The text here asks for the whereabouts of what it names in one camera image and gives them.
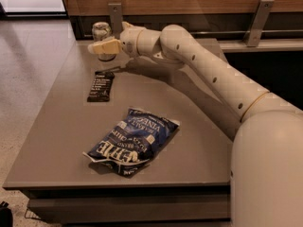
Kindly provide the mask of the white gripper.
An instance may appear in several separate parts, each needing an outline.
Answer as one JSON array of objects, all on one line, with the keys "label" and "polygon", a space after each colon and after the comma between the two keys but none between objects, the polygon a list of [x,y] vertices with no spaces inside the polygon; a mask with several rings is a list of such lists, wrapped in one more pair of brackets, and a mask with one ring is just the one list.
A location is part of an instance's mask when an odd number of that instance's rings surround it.
[{"label": "white gripper", "polygon": [[134,26],[126,21],[122,22],[123,31],[120,33],[120,40],[108,39],[94,42],[88,45],[88,51],[91,54],[118,54],[123,50],[131,58],[139,57],[138,39],[142,31],[145,30],[143,26]]}]

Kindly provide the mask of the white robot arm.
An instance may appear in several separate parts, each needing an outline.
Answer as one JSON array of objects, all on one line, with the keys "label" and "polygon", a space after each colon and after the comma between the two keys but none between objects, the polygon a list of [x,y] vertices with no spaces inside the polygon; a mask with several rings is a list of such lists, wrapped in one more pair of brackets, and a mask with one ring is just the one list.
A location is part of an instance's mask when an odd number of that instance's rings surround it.
[{"label": "white robot arm", "polygon": [[186,64],[240,121],[230,170],[232,227],[303,227],[303,114],[201,46],[184,28],[124,24],[92,54]]}]

